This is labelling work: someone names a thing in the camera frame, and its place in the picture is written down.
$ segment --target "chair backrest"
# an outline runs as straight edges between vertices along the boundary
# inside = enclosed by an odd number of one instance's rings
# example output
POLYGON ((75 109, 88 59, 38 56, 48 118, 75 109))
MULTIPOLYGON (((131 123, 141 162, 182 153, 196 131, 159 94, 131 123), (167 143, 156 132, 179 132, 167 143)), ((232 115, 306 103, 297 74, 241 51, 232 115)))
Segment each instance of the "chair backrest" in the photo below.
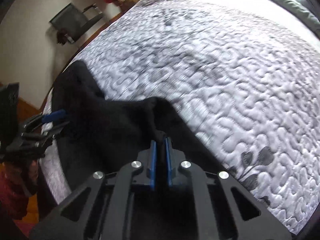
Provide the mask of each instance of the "chair backrest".
POLYGON ((79 36, 83 25, 88 22, 87 17, 80 12, 72 3, 63 8, 50 21, 52 26, 58 31, 65 31, 71 38, 79 36))

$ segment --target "person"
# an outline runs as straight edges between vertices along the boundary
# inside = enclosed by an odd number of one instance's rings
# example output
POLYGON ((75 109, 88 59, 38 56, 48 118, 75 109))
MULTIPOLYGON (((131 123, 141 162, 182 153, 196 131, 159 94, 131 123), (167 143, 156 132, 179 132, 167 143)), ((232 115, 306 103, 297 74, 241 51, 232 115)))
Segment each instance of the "person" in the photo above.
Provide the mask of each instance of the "person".
MULTIPOLYGON (((4 239, 6 237, 8 239, 27 239, 31 228, 35 224, 21 221, 27 215, 29 200, 23 189, 22 170, 13 163, 7 162, 3 166, 0 173, 1 236, 4 239)), ((30 179, 36 183, 38 179, 38 162, 32 161, 28 170, 30 179)))

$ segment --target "triangular cutout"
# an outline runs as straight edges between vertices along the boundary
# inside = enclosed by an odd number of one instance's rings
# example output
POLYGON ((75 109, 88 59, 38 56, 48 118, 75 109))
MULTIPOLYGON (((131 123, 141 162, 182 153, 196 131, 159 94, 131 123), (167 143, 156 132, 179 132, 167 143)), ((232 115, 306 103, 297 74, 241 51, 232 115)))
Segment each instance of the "triangular cutout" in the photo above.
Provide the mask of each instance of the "triangular cutout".
POLYGON ((234 199, 244 221, 258 217, 261 212, 236 187, 231 188, 234 199))
POLYGON ((77 222, 80 218, 84 205, 87 202, 90 191, 90 188, 86 188, 81 192, 81 194, 61 212, 61 215, 73 222, 77 222))

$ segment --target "white wall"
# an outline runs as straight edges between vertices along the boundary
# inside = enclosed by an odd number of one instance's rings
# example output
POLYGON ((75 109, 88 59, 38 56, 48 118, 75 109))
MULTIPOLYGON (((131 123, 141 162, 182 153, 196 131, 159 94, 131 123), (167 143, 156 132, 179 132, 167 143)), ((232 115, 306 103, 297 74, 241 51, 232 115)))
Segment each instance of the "white wall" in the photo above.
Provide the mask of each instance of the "white wall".
MULTIPOLYGON (((0 82, 20 82, 20 96, 40 107, 52 82, 77 51, 76 45, 56 44, 49 21, 72 2, 80 10, 96 3, 108 19, 120 10, 103 0, 15 0, 0 24, 0 82)), ((105 22, 100 20, 80 46, 105 22)))

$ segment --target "bed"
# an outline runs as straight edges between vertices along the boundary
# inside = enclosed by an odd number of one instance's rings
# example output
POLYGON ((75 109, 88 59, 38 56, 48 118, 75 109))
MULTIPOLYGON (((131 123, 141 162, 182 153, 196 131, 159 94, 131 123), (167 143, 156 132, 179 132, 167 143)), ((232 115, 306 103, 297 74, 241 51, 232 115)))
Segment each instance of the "bed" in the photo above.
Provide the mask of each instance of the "bed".
MULTIPOLYGON (((320 202, 319 33, 294 0, 141 0, 74 61, 86 62, 106 99, 169 100, 297 235, 320 202), (271 155, 259 154, 265 146, 271 155)), ((60 203, 71 190, 55 142, 40 166, 60 203)))

